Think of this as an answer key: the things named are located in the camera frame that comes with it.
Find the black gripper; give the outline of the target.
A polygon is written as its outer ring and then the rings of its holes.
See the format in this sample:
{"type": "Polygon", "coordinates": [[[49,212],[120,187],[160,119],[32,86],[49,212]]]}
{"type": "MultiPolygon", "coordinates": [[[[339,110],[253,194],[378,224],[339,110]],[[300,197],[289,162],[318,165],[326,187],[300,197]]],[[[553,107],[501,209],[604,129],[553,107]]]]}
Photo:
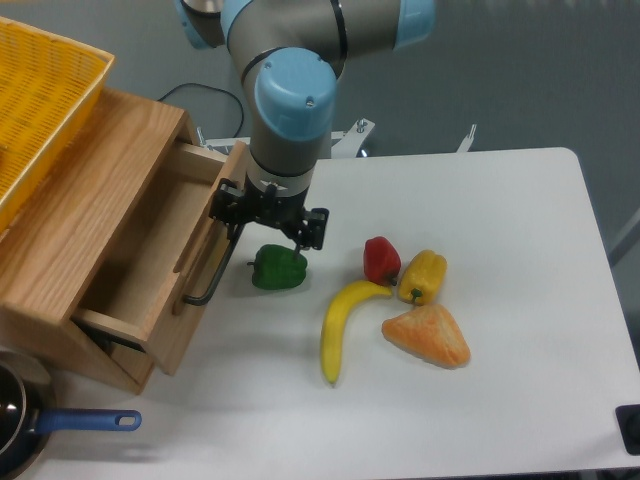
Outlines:
{"type": "Polygon", "coordinates": [[[308,190],[284,195],[275,186],[258,187],[245,178],[244,191],[230,179],[222,179],[213,193],[209,217],[223,224],[232,240],[240,227],[257,223],[281,231],[295,243],[295,254],[319,251],[324,246],[330,212],[326,208],[304,210],[308,190]]]}

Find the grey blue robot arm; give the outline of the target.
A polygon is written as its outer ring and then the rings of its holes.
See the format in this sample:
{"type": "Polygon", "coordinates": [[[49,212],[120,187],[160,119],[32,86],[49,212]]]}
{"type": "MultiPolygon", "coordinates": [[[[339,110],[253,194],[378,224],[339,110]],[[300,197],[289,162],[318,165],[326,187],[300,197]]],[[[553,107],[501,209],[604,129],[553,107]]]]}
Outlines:
{"type": "Polygon", "coordinates": [[[425,40],[433,1],[178,1],[197,49],[226,47],[252,115],[243,185],[224,179],[210,215],[235,237],[258,223],[299,250],[319,250],[329,213],[304,202],[329,151],[338,80],[348,60],[425,40]]]}

